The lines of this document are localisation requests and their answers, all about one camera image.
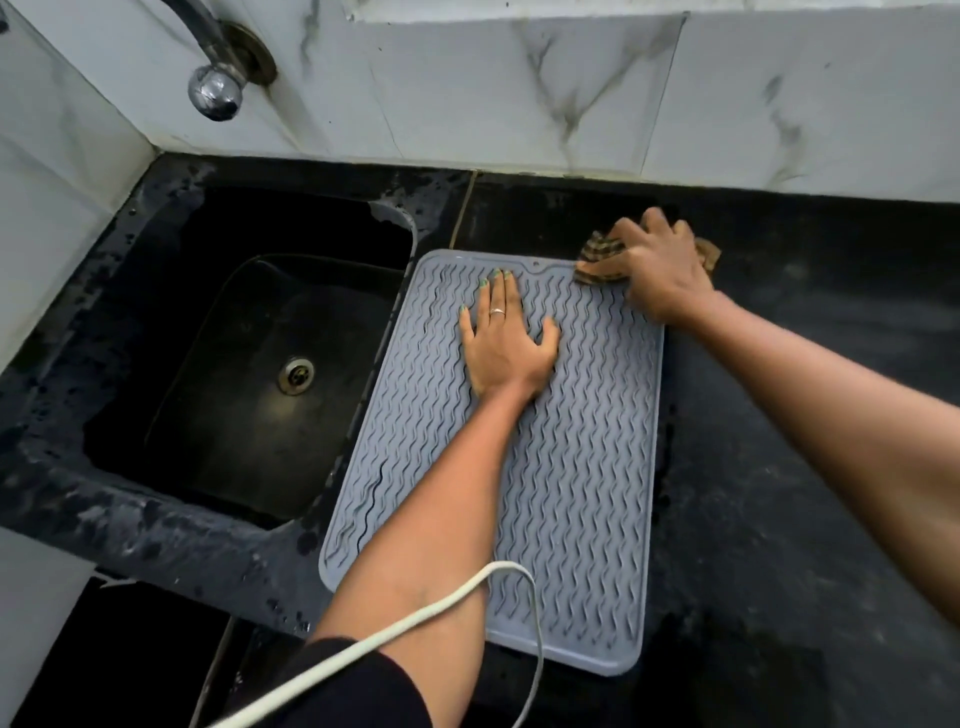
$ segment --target black sleeve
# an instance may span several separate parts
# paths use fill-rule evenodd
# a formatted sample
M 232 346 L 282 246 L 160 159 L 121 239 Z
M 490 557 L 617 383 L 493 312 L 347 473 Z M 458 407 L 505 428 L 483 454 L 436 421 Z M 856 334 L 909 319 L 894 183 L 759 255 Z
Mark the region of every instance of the black sleeve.
M 349 647 L 334 638 L 308 644 L 280 672 L 274 687 Z M 290 701 L 261 726 L 270 728 L 431 728 L 430 714 L 410 676 L 380 652 L 364 655 Z

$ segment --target hand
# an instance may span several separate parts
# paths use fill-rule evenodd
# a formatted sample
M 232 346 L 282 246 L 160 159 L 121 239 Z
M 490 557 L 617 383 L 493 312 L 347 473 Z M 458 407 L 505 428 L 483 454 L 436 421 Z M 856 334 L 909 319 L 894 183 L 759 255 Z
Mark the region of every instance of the hand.
M 693 230 L 684 220 L 670 228 L 663 211 L 651 207 L 641 227 L 621 218 L 608 238 L 620 239 L 627 250 L 595 263 L 577 263 L 594 276 L 630 276 L 631 303 L 664 324 L 678 324 L 688 304 L 713 290 L 693 242 Z
M 543 341 L 530 338 L 523 324 L 523 307 L 516 278 L 510 271 L 494 271 L 493 283 L 480 281 L 477 290 L 477 328 L 470 325 L 470 312 L 460 307 L 460 333 L 467 355 L 470 385 L 483 399 L 492 392 L 515 387 L 527 400 L 543 391 L 560 345 L 560 329 L 547 316 Z

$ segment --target black countertop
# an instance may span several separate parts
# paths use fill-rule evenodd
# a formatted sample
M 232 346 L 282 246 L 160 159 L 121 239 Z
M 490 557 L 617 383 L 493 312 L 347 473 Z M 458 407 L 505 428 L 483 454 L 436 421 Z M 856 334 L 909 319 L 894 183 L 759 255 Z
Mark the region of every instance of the black countertop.
M 328 602 L 317 550 L 335 478 L 306 517 L 265 530 L 83 452 L 144 318 L 110 294 L 114 274 L 157 245 L 138 238 L 148 222 L 169 216 L 176 245 L 177 220 L 225 185 L 389 200 L 416 220 L 414 259 L 454 233 L 459 249 L 571 258 L 593 230 L 661 205 L 723 249 L 715 283 L 738 302 L 960 404 L 960 206 L 164 156 L 0 377 L 0 524 L 275 629 L 304 635 Z M 672 330 L 655 487 L 640 664 L 614 679 L 548 666 L 544 724 L 956 725 L 957 630 Z M 518 709 L 531 673 L 532 659 L 488 646 L 475 701 Z

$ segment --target cloth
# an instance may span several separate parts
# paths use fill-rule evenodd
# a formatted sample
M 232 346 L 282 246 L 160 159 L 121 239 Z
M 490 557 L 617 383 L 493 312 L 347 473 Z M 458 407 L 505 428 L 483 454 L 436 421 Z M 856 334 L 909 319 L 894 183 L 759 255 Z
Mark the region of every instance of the cloth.
M 712 276 L 713 269 L 716 268 L 717 260 L 720 258 L 720 249 L 717 248 L 709 240 L 706 240 L 702 237 L 693 238 L 693 244 L 697 248 L 697 256 L 700 257 L 700 263 L 704 266 L 704 270 L 707 271 L 708 276 Z M 580 251 L 580 255 L 577 257 L 578 260 L 585 260 L 588 263 L 595 263 L 597 260 L 603 260 L 605 258 L 611 257 L 612 255 L 618 255 L 627 250 L 627 247 L 623 244 L 623 241 L 620 238 L 609 238 L 606 235 L 600 232 L 594 232 L 590 236 L 584 247 Z M 589 273 L 583 273 L 581 271 L 573 272 L 573 279 L 578 283 L 585 283 L 587 285 L 596 285 L 597 283 L 606 283 L 611 280 L 620 280 L 625 279 L 627 276 L 594 276 Z
M 346 649 L 355 640 L 308 644 L 280 672 L 276 684 Z M 431 728 L 430 714 L 403 668 L 380 652 L 365 655 L 295 698 L 260 723 L 271 728 Z

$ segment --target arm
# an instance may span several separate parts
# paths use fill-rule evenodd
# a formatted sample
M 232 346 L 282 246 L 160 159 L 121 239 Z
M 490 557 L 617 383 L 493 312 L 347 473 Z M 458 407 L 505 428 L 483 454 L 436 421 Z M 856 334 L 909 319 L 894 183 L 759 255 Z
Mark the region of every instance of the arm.
M 960 409 L 740 308 L 713 290 L 685 222 L 671 229 L 652 208 L 643 223 L 617 223 L 611 235 L 628 251 L 588 271 L 629 273 L 632 299 L 700 341 L 904 575 L 960 624 Z
M 491 313 L 500 309 L 505 313 Z M 311 640 L 361 640 L 447 596 L 492 558 L 500 469 L 516 421 L 553 370 L 560 333 L 527 335 L 516 280 L 477 291 L 477 330 L 460 329 L 480 405 L 350 567 Z M 486 590 L 382 648 L 420 691 L 436 728 L 459 725 L 483 656 Z

